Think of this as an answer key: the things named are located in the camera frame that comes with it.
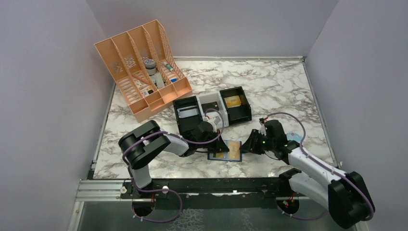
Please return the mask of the blue leather card holder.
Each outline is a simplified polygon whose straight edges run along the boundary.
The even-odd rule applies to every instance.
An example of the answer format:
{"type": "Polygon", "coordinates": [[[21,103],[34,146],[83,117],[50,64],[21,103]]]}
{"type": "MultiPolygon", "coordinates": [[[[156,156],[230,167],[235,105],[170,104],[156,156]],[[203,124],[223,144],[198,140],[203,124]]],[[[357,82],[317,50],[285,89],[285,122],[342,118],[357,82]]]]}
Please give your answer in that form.
{"type": "Polygon", "coordinates": [[[208,160],[215,161],[227,161],[227,162],[241,162],[242,161],[242,152],[240,150],[242,142],[241,141],[225,141],[228,151],[221,151],[215,154],[208,153],[208,160]]]}

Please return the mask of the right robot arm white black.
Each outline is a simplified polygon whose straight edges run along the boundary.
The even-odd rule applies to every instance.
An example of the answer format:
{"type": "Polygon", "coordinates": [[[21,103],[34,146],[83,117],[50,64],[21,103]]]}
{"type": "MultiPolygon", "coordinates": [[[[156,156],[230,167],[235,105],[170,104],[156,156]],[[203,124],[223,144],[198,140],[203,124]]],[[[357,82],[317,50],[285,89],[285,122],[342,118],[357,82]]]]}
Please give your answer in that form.
{"type": "Polygon", "coordinates": [[[288,139],[278,120],[261,123],[241,146],[243,153],[273,153],[293,168],[280,174],[279,190],[300,193],[323,206],[341,228],[348,229],[373,217],[375,205],[363,177],[347,173],[318,159],[301,141],[288,139]]]}

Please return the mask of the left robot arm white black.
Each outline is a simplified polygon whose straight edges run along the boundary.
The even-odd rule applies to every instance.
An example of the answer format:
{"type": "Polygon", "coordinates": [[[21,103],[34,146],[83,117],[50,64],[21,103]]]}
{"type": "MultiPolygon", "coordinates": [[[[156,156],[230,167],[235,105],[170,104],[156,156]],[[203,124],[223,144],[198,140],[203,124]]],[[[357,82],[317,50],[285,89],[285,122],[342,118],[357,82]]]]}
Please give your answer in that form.
{"type": "Polygon", "coordinates": [[[213,122],[207,121],[201,121],[176,135],[150,120],[120,138],[118,145],[136,188],[142,190],[152,182],[149,163],[161,152],[187,157],[198,149],[206,149],[209,154],[229,151],[221,138],[221,131],[213,122]]]}

